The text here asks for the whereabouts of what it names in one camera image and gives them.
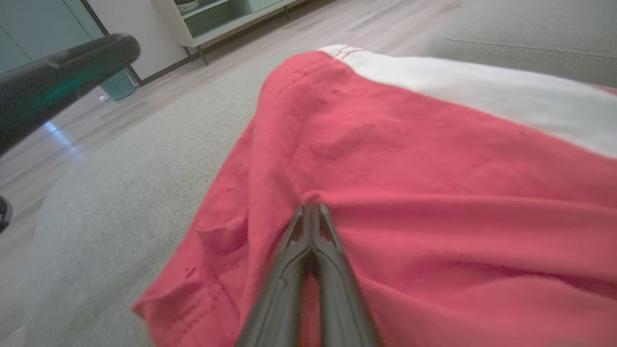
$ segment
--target gray upholstery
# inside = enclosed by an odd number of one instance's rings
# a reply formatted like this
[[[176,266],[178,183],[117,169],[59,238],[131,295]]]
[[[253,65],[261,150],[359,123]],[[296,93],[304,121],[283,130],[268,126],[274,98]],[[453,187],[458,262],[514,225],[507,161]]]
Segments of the gray upholstery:
[[[427,55],[617,87],[617,1],[472,0]]]
[[[112,141],[49,192],[31,248],[26,345],[149,346],[131,305],[184,236],[294,52],[248,62]]]

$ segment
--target wrinkled fabric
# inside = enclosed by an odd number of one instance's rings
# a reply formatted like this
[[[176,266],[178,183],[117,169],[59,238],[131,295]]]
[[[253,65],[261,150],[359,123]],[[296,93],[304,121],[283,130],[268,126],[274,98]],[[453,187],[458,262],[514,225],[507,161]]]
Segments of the wrinkled fabric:
[[[388,346],[613,346],[616,192],[612,158],[301,54],[133,310],[157,346],[233,346],[292,213],[319,202]]]

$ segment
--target white bowl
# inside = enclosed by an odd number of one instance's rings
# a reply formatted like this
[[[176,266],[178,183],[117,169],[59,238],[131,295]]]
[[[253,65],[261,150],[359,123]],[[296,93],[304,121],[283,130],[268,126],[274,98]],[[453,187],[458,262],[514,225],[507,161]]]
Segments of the white bowl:
[[[186,4],[176,5],[178,6],[178,10],[181,14],[185,14],[187,12],[191,12],[192,10],[199,7],[199,0],[187,2]]]

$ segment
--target trash can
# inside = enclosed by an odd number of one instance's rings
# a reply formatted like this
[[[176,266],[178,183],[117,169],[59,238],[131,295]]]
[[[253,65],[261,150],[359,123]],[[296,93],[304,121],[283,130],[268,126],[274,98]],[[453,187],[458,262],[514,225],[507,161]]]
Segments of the trash can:
[[[101,88],[113,100],[124,99],[133,94],[135,86],[128,76],[126,70],[121,70],[101,83]]]

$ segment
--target wooden floor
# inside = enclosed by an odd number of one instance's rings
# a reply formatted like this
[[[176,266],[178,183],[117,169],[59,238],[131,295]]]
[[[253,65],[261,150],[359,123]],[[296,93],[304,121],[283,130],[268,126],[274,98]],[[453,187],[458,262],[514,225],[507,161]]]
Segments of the wooden floor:
[[[392,56],[421,55],[463,1],[316,0],[294,8],[290,20],[271,20],[210,52],[208,67],[194,61],[121,102],[99,103],[87,112],[74,107],[37,130],[0,161],[0,194],[14,207],[12,225],[0,234],[0,347],[23,345],[27,251],[36,216],[71,166],[257,54],[344,43]]]

